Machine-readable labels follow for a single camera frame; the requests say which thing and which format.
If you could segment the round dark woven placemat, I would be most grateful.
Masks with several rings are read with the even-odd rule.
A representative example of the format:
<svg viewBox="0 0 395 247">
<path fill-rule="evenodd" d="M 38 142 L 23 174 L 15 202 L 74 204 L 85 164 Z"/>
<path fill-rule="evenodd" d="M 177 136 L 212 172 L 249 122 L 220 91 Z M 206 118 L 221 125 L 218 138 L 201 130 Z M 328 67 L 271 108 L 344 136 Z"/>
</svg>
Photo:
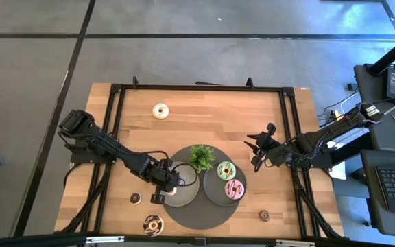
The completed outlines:
<svg viewBox="0 0 395 247">
<path fill-rule="evenodd" d="M 223 151 L 213 146 L 212 148 L 214 149 L 215 157 L 213 167 L 222 161 L 233 162 L 233 160 Z M 196 197 L 190 203 L 182 207 L 171 207 L 165 203 L 163 204 L 167 214 L 175 222 L 187 228 L 195 230 L 215 228 L 233 216 L 240 203 L 239 201 L 233 206 L 223 207 L 212 202 L 204 192 L 203 178 L 205 173 L 206 171 L 202 171 L 197 174 L 200 180 L 200 188 Z"/>
</svg>

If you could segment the large white glazed donut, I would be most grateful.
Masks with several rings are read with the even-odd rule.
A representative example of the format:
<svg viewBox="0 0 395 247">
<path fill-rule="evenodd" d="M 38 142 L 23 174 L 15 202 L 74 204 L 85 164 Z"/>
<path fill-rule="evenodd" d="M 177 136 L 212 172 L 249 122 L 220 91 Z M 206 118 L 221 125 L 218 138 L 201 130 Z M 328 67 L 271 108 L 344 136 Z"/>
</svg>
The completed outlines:
<svg viewBox="0 0 395 247">
<path fill-rule="evenodd" d="M 156 104 L 152 109 L 152 114 L 156 119 L 165 119 L 169 115 L 169 107 L 164 103 Z"/>
</svg>

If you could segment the large green glazed donut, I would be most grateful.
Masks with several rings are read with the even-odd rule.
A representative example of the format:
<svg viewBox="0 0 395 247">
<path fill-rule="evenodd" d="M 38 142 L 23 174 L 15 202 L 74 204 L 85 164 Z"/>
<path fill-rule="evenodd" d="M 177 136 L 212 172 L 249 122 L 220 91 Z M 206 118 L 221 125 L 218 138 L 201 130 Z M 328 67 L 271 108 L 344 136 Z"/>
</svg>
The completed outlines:
<svg viewBox="0 0 395 247">
<path fill-rule="evenodd" d="M 236 167 L 229 161 L 222 161 L 217 166 L 217 175 L 222 180 L 231 180 L 236 175 Z"/>
</svg>

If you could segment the large pink glazed donut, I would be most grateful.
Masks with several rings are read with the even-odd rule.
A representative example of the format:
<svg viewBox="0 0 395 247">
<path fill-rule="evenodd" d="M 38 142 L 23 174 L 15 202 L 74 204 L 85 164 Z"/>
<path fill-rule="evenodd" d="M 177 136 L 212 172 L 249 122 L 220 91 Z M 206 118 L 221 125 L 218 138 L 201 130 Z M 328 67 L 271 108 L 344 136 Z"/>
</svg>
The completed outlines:
<svg viewBox="0 0 395 247">
<path fill-rule="evenodd" d="M 230 199 L 238 200 L 244 195 L 245 187 L 241 181 L 232 179 L 225 184 L 224 191 Z"/>
</svg>

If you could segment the silver rail bracket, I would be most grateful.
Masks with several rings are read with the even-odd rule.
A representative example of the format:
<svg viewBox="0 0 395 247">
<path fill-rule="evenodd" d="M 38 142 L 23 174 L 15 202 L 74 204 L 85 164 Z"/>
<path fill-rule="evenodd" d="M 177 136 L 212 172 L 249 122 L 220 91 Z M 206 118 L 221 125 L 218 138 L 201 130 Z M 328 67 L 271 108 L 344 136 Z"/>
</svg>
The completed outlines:
<svg viewBox="0 0 395 247">
<path fill-rule="evenodd" d="M 315 247 L 315 243 L 298 240 L 277 239 L 275 247 Z"/>
<path fill-rule="evenodd" d="M 110 242 L 124 242 L 124 236 L 98 236 L 98 237 L 87 237 L 85 244 L 100 244 Z"/>
</svg>

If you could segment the grey side desk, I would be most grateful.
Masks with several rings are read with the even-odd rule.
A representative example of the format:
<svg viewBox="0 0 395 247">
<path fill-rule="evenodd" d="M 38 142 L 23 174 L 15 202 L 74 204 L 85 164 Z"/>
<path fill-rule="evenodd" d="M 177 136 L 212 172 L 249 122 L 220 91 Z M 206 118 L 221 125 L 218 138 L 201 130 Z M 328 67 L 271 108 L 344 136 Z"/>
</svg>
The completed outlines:
<svg viewBox="0 0 395 247">
<path fill-rule="evenodd" d="M 383 100 L 383 86 L 386 81 L 383 75 L 373 77 L 363 65 L 356 65 L 354 72 L 363 102 L 373 103 L 381 113 L 394 106 L 388 101 L 379 102 Z M 383 117 L 382 123 L 369 129 L 373 148 L 361 151 L 361 159 L 368 180 L 368 202 L 373 225 L 382 234 L 395 236 L 395 213 L 387 210 L 375 171 L 376 166 L 395 165 L 395 121 L 391 115 L 395 116 L 395 110 Z"/>
</svg>

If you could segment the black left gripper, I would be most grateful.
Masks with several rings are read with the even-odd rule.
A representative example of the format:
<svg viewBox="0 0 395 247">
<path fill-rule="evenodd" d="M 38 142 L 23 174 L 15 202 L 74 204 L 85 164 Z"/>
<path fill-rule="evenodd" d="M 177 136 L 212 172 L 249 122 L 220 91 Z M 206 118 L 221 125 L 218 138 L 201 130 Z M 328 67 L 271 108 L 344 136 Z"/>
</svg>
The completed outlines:
<svg viewBox="0 0 395 247">
<path fill-rule="evenodd" d="M 176 187 L 182 187 L 185 184 L 174 169 L 171 169 L 173 161 L 171 159 L 161 159 L 159 165 L 155 166 L 150 172 L 150 182 L 156 186 L 155 192 L 151 195 L 150 202 L 152 204 L 163 204 L 165 197 L 170 196 L 170 192 Z"/>
</svg>

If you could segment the black metal table frame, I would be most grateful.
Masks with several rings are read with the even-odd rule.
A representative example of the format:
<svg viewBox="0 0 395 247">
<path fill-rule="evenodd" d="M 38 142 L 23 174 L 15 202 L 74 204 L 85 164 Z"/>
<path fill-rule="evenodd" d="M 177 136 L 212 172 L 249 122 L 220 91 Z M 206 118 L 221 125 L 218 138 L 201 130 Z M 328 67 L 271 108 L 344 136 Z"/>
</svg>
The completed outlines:
<svg viewBox="0 0 395 247">
<path fill-rule="evenodd" d="M 165 119 L 156 119 L 152 109 L 164 103 L 169 107 Z M 226 222 L 206 230 L 187 228 L 175 222 L 163 206 L 152 204 L 155 188 L 133 176 L 121 161 L 112 166 L 106 192 L 100 231 L 103 234 L 142 235 L 149 215 L 164 221 L 164 236 L 193 237 L 269 237 L 300 238 L 296 199 L 291 172 L 287 167 L 263 167 L 254 172 L 252 150 L 245 141 L 248 134 L 263 131 L 268 123 L 276 125 L 275 138 L 284 141 L 295 134 L 294 119 L 282 106 L 290 105 L 286 93 L 265 92 L 241 86 L 144 85 L 129 87 L 124 93 L 110 94 L 110 85 L 94 83 L 85 109 L 102 124 L 107 108 L 121 113 L 119 140 L 137 152 L 161 150 L 173 156 L 192 145 L 207 144 L 227 154 L 246 175 L 247 191 Z M 130 203 L 133 193 L 141 202 Z M 259 219 L 266 210 L 270 220 Z"/>
</svg>

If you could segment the black slanted pole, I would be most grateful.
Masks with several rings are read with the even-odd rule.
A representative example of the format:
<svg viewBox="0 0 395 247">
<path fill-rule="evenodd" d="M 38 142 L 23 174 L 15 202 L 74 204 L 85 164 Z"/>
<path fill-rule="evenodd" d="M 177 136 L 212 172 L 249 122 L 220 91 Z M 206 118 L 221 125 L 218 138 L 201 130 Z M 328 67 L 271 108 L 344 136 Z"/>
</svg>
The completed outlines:
<svg viewBox="0 0 395 247">
<path fill-rule="evenodd" d="M 395 47 L 393 47 L 377 62 L 370 65 L 367 68 L 367 71 L 370 75 L 378 76 L 382 74 L 382 72 L 384 72 L 384 70 L 386 70 L 394 61 L 395 61 Z"/>
</svg>

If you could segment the small potted green plant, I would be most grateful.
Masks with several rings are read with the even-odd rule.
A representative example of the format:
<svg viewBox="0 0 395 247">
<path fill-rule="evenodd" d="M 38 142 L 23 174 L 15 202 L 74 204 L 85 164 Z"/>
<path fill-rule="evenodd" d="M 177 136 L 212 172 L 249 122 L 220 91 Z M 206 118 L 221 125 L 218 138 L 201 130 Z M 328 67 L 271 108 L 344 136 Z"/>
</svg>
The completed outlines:
<svg viewBox="0 0 395 247">
<path fill-rule="evenodd" d="M 189 156 L 189 163 L 198 172 L 210 170 L 213 167 L 214 149 L 207 145 L 193 145 Z"/>
</svg>

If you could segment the dark grey plate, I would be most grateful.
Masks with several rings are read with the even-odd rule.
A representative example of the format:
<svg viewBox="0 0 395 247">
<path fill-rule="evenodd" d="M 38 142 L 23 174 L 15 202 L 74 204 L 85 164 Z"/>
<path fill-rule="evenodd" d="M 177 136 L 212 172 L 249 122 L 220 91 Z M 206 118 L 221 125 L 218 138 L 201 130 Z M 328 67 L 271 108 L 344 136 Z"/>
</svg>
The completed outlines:
<svg viewBox="0 0 395 247">
<path fill-rule="evenodd" d="M 223 206 L 223 207 L 233 206 L 237 204 L 246 194 L 246 187 L 247 187 L 246 176 L 243 173 L 243 171 L 237 165 L 235 165 L 236 175 L 233 179 L 237 179 L 243 183 L 245 187 L 245 192 L 244 195 L 238 200 L 230 199 L 225 194 L 224 191 L 224 186 L 228 182 L 228 180 L 222 180 L 217 175 L 217 166 L 220 163 L 221 162 L 215 165 L 212 169 L 206 171 L 203 178 L 204 192 L 212 202 L 218 204 L 219 206 Z"/>
</svg>

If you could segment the light grey plate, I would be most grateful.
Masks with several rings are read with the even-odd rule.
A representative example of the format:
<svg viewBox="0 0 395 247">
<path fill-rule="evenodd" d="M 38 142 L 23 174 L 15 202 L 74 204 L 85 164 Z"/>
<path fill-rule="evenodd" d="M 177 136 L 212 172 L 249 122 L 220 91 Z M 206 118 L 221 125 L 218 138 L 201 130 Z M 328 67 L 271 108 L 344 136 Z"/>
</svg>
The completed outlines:
<svg viewBox="0 0 395 247">
<path fill-rule="evenodd" d="M 200 180 L 195 170 L 188 165 L 175 168 L 180 177 L 184 179 L 186 187 L 178 187 L 173 196 L 165 197 L 164 203 L 171 207 L 182 207 L 190 203 L 197 195 L 200 188 Z"/>
</svg>

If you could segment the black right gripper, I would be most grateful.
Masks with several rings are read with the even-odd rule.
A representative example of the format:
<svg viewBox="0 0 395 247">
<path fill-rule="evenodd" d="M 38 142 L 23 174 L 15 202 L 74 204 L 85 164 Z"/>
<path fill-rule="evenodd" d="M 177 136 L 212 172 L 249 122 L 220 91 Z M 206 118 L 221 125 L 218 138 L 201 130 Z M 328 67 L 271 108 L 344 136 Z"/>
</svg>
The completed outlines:
<svg viewBox="0 0 395 247">
<path fill-rule="evenodd" d="M 248 134 L 247 137 L 254 139 L 255 144 L 245 141 L 245 144 L 252 148 L 254 156 L 251 164 L 255 168 L 260 168 L 266 160 L 269 160 L 273 166 L 280 167 L 287 162 L 287 155 L 284 151 L 284 145 L 272 138 L 276 131 L 273 123 L 268 123 L 266 132 L 259 134 Z"/>
</svg>

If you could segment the large chocolate striped donut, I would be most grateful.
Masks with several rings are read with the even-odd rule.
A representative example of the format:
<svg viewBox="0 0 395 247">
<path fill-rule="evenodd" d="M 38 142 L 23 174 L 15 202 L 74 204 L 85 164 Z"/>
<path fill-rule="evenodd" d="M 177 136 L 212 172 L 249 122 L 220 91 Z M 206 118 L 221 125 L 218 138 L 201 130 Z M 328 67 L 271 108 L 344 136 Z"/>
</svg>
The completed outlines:
<svg viewBox="0 0 395 247">
<path fill-rule="evenodd" d="M 149 215 L 143 223 L 143 230 L 146 235 L 155 237 L 160 235 L 164 229 L 164 221 L 159 215 Z"/>
</svg>

